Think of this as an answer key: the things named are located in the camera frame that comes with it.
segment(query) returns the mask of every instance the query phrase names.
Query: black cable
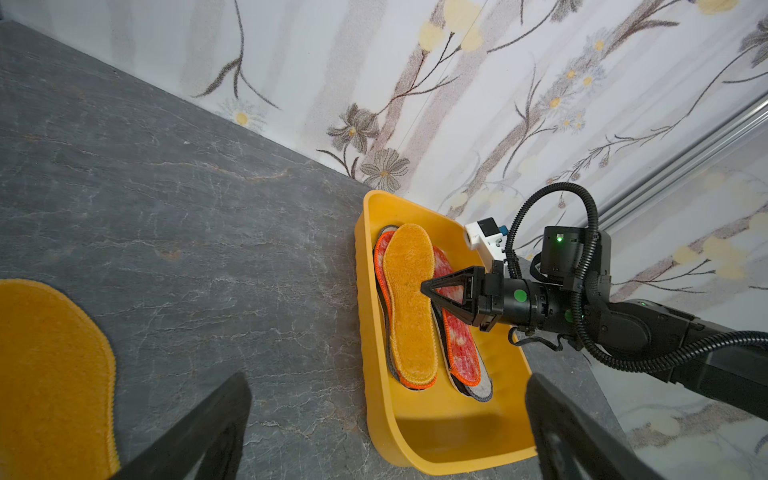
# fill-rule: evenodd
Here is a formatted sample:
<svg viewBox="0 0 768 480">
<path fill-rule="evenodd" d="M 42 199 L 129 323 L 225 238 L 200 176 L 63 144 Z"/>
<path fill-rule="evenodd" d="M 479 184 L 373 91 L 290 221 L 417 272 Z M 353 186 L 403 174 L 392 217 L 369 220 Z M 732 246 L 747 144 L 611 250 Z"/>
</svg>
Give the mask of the black cable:
<svg viewBox="0 0 768 480">
<path fill-rule="evenodd" d="M 536 256 L 533 257 L 533 260 L 531 260 L 531 267 L 528 269 L 528 271 L 531 273 L 531 276 L 534 277 L 536 280 L 542 283 L 555 283 L 557 285 L 562 285 L 563 281 L 558 278 L 550 278 L 546 275 L 544 275 L 539 269 L 538 264 L 541 263 L 541 252 L 536 253 Z"/>
<path fill-rule="evenodd" d="M 528 337 L 526 337 L 526 338 L 524 338 L 522 340 L 518 340 L 517 342 L 515 342 L 515 338 L 513 337 L 513 335 L 517 331 L 518 331 L 518 327 L 517 326 L 513 326 L 511 329 L 509 329 L 509 334 L 508 334 L 508 338 L 507 339 L 509 340 L 509 342 L 512 345 L 514 345 L 514 346 L 523 346 L 526 343 L 543 343 L 544 345 L 546 345 L 550 349 L 554 350 L 555 352 L 560 352 L 561 350 L 563 350 L 563 343 L 561 342 L 561 339 L 563 339 L 563 338 L 565 338 L 565 339 L 572 339 L 573 338 L 573 336 L 571 336 L 571 335 L 565 335 L 564 333 L 560 333 L 560 334 L 558 334 L 558 344 L 557 345 L 555 345 L 554 343 L 550 342 L 546 338 L 542 338 L 540 336 L 528 336 Z"/>
<path fill-rule="evenodd" d="M 584 309 L 582 306 L 582 288 L 584 279 L 587 276 L 589 264 L 592 262 L 595 250 L 598 247 L 598 240 L 600 234 L 598 233 L 598 207 L 594 202 L 594 199 L 589 194 L 587 189 L 581 185 L 572 184 L 568 182 L 561 182 L 557 184 L 547 185 L 540 189 L 533 195 L 531 195 L 520 208 L 515 222 L 509 228 L 509 234 L 507 236 L 507 263 L 509 265 L 509 276 L 511 278 L 521 278 L 520 263 L 518 262 L 518 256 L 512 249 L 512 243 L 515 241 L 515 235 L 520 228 L 520 223 L 523 217 L 531 209 L 531 206 L 535 204 L 539 199 L 545 195 L 549 195 L 556 191 L 569 191 L 577 194 L 581 201 L 584 203 L 584 208 L 587 210 L 587 234 L 586 244 L 584 250 L 581 252 L 581 258 L 574 277 L 576 278 L 575 291 L 571 293 L 571 314 L 574 319 L 574 327 L 576 329 L 576 335 L 587 351 L 598 362 L 610 366 L 613 369 L 622 370 L 624 372 L 642 372 L 652 373 L 660 372 L 663 370 L 669 370 L 676 366 L 683 365 L 686 362 L 691 361 L 697 356 L 710 353 L 715 350 L 727 347 L 727 346 L 765 346 L 768 345 L 768 333 L 755 332 L 755 331 L 742 331 L 742 332 L 725 332 L 718 333 L 716 335 L 708 336 L 706 338 L 699 339 L 695 342 L 689 343 L 686 346 L 680 347 L 673 352 L 666 353 L 662 356 L 655 357 L 653 359 L 645 360 L 620 360 L 614 358 L 608 353 L 604 352 L 597 343 L 589 336 L 587 326 L 584 323 Z M 597 284 L 592 283 L 587 286 L 590 289 L 590 295 L 596 293 L 593 289 L 597 289 Z"/>
</svg>

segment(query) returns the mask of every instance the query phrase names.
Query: white wall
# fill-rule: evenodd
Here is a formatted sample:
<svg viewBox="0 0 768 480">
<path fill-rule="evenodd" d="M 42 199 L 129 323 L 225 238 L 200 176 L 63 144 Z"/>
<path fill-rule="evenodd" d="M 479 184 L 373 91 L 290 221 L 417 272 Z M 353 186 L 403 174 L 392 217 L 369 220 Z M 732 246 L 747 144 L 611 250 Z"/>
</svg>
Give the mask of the white wall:
<svg viewBox="0 0 768 480">
<path fill-rule="evenodd" d="M 344 174 L 353 175 L 357 158 L 357 180 L 396 190 L 460 221 L 494 216 L 509 222 L 516 206 L 557 176 L 589 187 L 598 202 L 620 197 L 653 167 L 768 90 L 768 76 L 722 83 L 762 73 L 768 65 L 752 66 L 757 50 L 740 56 L 742 40 L 768 13 L 763 0 L 529 1 L 522 18 L 518 0 L 239 2 L 4 0 L 3 5 L 9 18 Z M 210 94 L 194 97 L 240 57 L 236 5 L 243 24 L 241 71 L 277 108 L 242 80 L 235 98 L 235 69 Z M 422 30 L 426 22 L 434 26 Z M 450 31 L 455 34 L 446 55 L 464 48 L 428 77 Z M 488 53 L 527 31 L 522 40 Z M 333 147 L 327 131 L 344 125 L 339 116 L 351 104 L 381 111 L 413 78 L 426 78 L 416 93 L 454 77 L 451 84 L 409 95 L 382 111 L 376 117 L 382 133 L 365 139 L 368 154 L 349 146 L 346 168 L 341 165 L 343 149 Z M 531 80 L 538 88 L 526 130 L 515 105 L 524 113 Z M 671 125 L 664 134 L 652 130 Z M 537 128 L 543 131 L 533 134 Z M 614 142 L 610 151 L 607 140 Z M 381 181 L 382 165 L 376 166 L 370 151 L 382 148 L 409 159 L 390 172 L 397 183 Z M 590 153 L 594 158 L 587 165 Z M 361 169 L 364 163 L 369 166 Z M 521 239 L 563 213 L 564 223 L 580 220 L 581 205 L 572 208 L 574 198 L 567 194 L 562 200 L 537 205 Z"/>
</svg>

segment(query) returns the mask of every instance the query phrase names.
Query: orange fuzzy insole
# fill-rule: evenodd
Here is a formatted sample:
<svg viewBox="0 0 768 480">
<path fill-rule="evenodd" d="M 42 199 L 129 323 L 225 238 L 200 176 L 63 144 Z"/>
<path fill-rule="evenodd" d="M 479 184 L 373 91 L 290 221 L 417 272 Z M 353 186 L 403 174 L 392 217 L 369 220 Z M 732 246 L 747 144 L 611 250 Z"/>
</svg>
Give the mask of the orange fuzzy insole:
<svg viewBox="0 0 768 480">
<path fill-rule="evenodd" d="M 424 280 L 435 273 L 435 255 L 426 230 L 406 223 L 389 242 L 384 274 L 391 301 L 390 345 L 395 368 L 406 386 L 430 386 L 437 376 L 437 332 Z"/>
<path fill-rule="evenodd" d="M 0 280 L 0 478 L 93 478 L 119 468 L 114 355 L 69 298 Z"/>
</svg>

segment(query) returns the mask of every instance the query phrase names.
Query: gray marble countertop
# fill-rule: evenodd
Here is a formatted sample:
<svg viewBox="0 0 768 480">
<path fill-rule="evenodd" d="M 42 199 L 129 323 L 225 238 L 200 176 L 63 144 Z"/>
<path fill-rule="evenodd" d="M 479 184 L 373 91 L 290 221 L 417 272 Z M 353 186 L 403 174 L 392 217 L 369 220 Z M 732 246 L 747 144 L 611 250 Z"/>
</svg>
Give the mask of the gray marble countertop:
<svg viewBox="0 0 768 480">
<path fill-rule="evenodd" d="M 239 478 L 422 478 L 366 430 L 353 227 L 366 187 L 0 24 L 0 277 L 64 292 L 112 345 L 123 463 L 237 370 Z M 526 346 L 614 435 L 587 361 Z M 540 478 L 536 458 L 471 478 Z"/>
</svg>

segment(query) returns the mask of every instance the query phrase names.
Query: orange stitched edge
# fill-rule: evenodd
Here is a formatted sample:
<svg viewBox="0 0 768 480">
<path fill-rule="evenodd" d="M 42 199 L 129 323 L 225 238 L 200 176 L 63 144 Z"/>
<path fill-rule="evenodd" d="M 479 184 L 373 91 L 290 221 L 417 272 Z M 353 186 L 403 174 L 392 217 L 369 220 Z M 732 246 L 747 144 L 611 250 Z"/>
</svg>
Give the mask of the orange stitched edge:
<svg viewBox="0 0 768 480">
<path fill-rule="evenodd" d="M 382 289 L 382 294 L 384 296 L 384 303 L 386 303 L 386 311 L 387 315 L 389 316 L 389 328 L 392 329 L 392 303 L 389 300 L 389 288 L 386 284 L 386 277 L 384 276 L 384 267 L 381 263 L 379 263 L 379 251 L 381 250 L 382 246 L 382 240 L 385 238 L 392 238 L 392 235 L 394 235 L 395 232 L 385 232 L 379 237 L 379 239 L 376 241 L 376 248 L 373 250 L 373 269 L 376 271 L 376 279 L 379 281 L 379 286 Z"/>
<path fill-rule="evenodd" d="M 435 375 L 435 378 L 433 378 L 430 383 L 427 383 L 425 385 L 415 385 L 415 384 L 409 382 L 408 380 L 404 379 L 402 377 L 402 375 L 400 375 L 400 372 L 397 372 L 397 376 L 400 377 L 400 383 L 402 383 L 403 385 L 407 386 L 408 388 L 414 389 L 414 390 L 426 390 L 429 387 L 435 385 L 435 382 L 437 382 L 437 375 Z"/>
</svg>

